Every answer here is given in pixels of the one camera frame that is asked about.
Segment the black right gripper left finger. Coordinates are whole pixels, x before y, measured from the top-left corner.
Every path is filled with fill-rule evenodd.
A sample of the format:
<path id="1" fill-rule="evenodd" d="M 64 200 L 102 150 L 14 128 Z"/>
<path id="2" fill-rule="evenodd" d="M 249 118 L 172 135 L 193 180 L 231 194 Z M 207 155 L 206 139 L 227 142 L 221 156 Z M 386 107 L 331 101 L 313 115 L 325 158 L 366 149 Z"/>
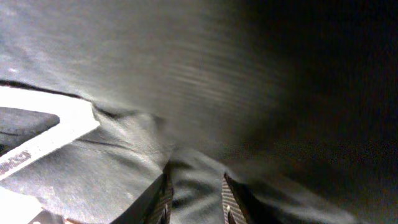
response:
<path id="1" fill-rule="evenodd" d="M 169 224 L 172 214 L 174 188 L 171 178 L 170 164 L 163 169 L 159 189 L 155 192 L 149 211 L 145 217 L 145 224 Z"/>

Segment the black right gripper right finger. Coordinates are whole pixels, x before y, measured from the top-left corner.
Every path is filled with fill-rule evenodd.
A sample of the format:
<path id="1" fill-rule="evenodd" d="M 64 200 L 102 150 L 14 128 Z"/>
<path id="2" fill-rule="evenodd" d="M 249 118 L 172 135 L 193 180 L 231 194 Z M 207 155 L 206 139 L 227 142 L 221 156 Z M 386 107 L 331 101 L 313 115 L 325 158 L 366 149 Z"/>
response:
<path id="1" fill-rule="evenodd" d="M 224 223 L 250 224 L 250 215 L 233 184 L 233 179 L 227 173 L 224 173 L 221 191 Z"/>

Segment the black t-shirt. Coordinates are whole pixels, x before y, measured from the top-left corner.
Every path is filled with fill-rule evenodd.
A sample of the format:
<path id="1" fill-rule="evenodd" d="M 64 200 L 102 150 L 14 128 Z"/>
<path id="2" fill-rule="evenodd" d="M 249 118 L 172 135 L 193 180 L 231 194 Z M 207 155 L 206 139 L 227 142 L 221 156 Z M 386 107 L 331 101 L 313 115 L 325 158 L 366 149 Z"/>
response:
<path id="1" fill-rule="evenodd" d="M 282 223 L 397 222 L 396 1 L 2 1 L 1 82 L 100 126 L 1 181 L 109 223 L 165 167 L 172 223 L 224 174 Z"/>

